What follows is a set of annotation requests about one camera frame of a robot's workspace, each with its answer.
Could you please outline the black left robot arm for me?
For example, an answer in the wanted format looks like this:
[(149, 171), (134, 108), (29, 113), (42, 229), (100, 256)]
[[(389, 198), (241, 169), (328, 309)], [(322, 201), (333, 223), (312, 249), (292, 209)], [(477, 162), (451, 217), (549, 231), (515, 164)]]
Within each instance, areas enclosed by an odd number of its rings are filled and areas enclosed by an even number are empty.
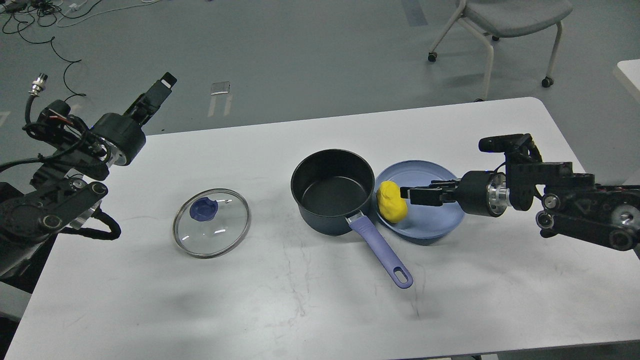
[(115, 240), (121, 227), (101, 209), (108, 194), (105, 179), (112, 166), (128, 166), (146, 144), (142, 128), (160, 109), (178, 81), (166, 72), (122, 114), (103, 114), (92, 126), (71, 114), (70, 104), (55, 100), (31, 119), (32, 105), (48, 76), (32, 82), (25, 105), (23, 130), (35, 141), (55, 148), (52, 155), (5, 162), (2, 171), (38, 164), (22, 193), (1, 183), (1, 278), (20, 276), (32, 256), (57, 234)]

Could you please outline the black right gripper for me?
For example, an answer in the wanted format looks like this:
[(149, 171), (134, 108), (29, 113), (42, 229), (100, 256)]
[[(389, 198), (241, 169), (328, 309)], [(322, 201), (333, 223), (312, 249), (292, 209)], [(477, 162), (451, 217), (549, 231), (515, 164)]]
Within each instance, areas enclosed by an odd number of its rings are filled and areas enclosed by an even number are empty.
[(402, 186), (400, 196), (412, 205), (442, 207), (458, 203), (466, 214), (500, 217), (510, 207), (506, 174), (473, 170), (460, 180), (432, 180), (427, 186)]

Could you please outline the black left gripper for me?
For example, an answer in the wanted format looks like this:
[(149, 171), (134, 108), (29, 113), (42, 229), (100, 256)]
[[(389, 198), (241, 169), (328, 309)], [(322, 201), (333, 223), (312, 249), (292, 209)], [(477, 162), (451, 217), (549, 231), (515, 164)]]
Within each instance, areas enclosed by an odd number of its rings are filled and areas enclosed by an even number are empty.
[(168, 71), (123, 113), (108, 112), (92, 127), (92, 133), (105, 140), (114, 152), (115, 166), (128, 166), (146, 144), (142, 126), (157, 113), (178, 82)]

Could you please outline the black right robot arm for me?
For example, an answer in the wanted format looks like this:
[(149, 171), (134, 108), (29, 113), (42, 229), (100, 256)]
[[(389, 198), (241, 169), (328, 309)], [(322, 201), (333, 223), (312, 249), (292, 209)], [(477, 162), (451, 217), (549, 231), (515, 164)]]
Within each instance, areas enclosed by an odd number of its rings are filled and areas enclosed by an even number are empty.
[(629, 251), (639, 244), (639, 187), (604, 186), (591, 173), (576, 173), (571, 162), (545, 162), (529, 133), (484, 137), (484, 153), (503, 153), (504, 171), (473, 170), (453, 180), (433, 180), (428, 186), (401, 187), (412, 205), (441, 207), (457, 203), (470, 215), (500, 217), (508, 207), (530, 210), (540, 235), (572, 239)]

